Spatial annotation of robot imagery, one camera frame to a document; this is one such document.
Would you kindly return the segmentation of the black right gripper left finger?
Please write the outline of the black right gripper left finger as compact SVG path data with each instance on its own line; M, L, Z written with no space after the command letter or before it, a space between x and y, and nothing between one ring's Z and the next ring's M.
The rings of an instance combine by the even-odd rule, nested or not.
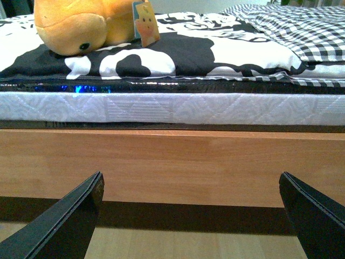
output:
M84 258L100 213L104 177L94 173L1 242L1 258Z

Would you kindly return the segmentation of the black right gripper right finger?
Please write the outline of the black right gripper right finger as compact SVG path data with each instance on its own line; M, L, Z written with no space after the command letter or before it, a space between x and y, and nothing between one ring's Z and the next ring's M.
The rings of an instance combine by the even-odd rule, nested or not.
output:
M344 206L288 172L279 190L307 258L344 258Z

